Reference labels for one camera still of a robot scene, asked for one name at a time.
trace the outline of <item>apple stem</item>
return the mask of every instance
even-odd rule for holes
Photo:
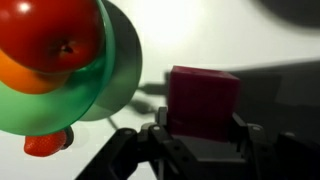
[[[67,45],[62,46],[61,50],[67,53],[73,53],[73,49]]]

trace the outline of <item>green translucent disc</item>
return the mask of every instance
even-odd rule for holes
[[[67,83],[50,93],[29,95],[0,82],[0,129],[20,135],[44,135],[77,121],[106,87],[112,74],[115,42],[109,16],[97,1],[104,19],[106,48],[85,68],[74,72]]]

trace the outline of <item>red cube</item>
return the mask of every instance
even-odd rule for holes
[[[169,82],[172,134],[225,141],[240,80],[223,71],[174,66]]]

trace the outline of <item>screw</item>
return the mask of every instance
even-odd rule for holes
[[[257,126],[252,127],[252,129],[255,130],[255,131],[261,131],[261,128],[259,128]]]
[[[284,133],[286,136],[295,137],[296,135],[293,132]]]
[[[159,126],[155,126],[155,127],[153,127],[153,129],[156,130],[156,131],[159,131],[160,127]]]
[[[124,132],[124,134],[126,134],[126,135],[132,134],[132,131],[126,130],[126,131]]]

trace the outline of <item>white background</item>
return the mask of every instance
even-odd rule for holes
[[[164,83],[173,65],[236,70],[313,61],[320,57],[320,31],[291,25],[251,0],[112,0],[132,22],[141,43],[140,86]],[[135,101],[152,108],[162,96],[137,91]],[[90,113],[107,111],[93,105]],[[125,106],[113,115],[121,127],[136,130],[154,120]],[[23,152],[24,137],[0,133],[0,179],[74,179],[115,131],[110,119],[78,121],[75,142],[47,158]],[[131,177],[152,180],[142,164]]]

